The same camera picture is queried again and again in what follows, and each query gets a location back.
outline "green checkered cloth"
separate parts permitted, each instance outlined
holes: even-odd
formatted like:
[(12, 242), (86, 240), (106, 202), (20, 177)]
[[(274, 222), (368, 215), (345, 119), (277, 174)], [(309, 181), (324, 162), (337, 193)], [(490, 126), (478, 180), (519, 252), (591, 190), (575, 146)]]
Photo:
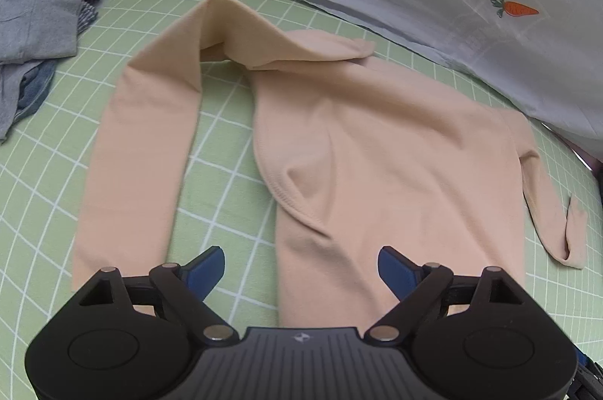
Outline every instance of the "green checkered cloth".
[[(23, 368), (27, 344), (70, 297), (70, 252), (90, 151), (124, 64), (200, 0), (106, 0), (58, 66), (52, 91), (0, 146), (0, 400), (34, 399)], [(286, 31), (314, 28), (376, 41), (376, 55), (444, 82), (488, 106), (511, 104), (459, 74), (294, 0), (240, 0)], [(275, 202), (251, 149), (253, 97), (230, 62), (203, 68), (203, 106), (178, 205), (168, 260), (185, 263), (212, 245), (226, 273), (207, 303), (240, 333), (277, 323)], [(527, 290), (574, 342), (603, 359), (602, 208), (590, 171), (541, 125), (543, 160), (565, 207), (576, 194), (589, 213), (588, 264), (560, 266), (526, 211)]]

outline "beige garment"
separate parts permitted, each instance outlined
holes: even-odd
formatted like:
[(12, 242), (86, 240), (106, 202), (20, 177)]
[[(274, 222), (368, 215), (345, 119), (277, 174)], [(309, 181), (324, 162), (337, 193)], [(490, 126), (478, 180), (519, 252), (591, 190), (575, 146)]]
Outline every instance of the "beige garment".
[(281, 32), (235, 0), (204, 0), (174, 23), (128, 63), (103, 114), (74, 287), (102, 266), (136, 275), (164, 261), (200, 108), (199, 62), (221, 58), (248, 69), (256, 95), (256, 159), (279, 203), (283, 326), (365, 330), (396, 304), (376, 269), (384, 245), (458, 274), (499, 265), (523, 282), (522, 191), (547, 251), (583, 267), (586, 214), (573, 198), (566, 225), (526, 118), (372, 50)]

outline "shirt sleeve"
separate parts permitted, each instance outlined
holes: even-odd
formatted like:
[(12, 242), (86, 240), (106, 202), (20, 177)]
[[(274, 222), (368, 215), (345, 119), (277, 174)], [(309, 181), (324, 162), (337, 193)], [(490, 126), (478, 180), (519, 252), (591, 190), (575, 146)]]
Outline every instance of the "shirt sleeve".
[(587, 213), (571, 195), (567, 217), (543, 166), (526, 117), (511, 109), (497, 109), (511, 130), (522, 168), (523, 194), (534, 227), (546, 251), (565, 266), (582, 269), (586, 263)]

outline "silver screw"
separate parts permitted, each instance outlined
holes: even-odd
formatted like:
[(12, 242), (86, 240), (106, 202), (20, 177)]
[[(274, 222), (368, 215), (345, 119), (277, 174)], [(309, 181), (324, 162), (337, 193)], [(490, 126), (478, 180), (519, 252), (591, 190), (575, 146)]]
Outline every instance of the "silver screw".
[(221, 341), (230, 339), (234, 334), (232, 327), (228, 325), (210, 325), (203, 330), (203, 335), (209, 340)]
[(369, 334), (379, 342), (390, 342), (397, 339), (400, 332), (396, 327), (392, 327), (391, 325), (378, 325), (377, 327), (373, 327), (369, 331)]

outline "carrot print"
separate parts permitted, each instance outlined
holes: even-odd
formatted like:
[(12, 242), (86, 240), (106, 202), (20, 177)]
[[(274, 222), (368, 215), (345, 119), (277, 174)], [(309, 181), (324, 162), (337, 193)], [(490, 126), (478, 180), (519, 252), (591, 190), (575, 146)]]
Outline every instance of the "carrot print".
[(496, 8), (499, 8), (496, 13), (498, 17), (502, 17), (503, 11), (509, 16), (519, 17), (519, 16), (531, 16), (532, 14), (538, 14), (539, 12), (536, 9), (530, 8), (528, 6), (524, 6), (519, 2), (513, 2), (510, 0), (490, 0), (492, 5)]

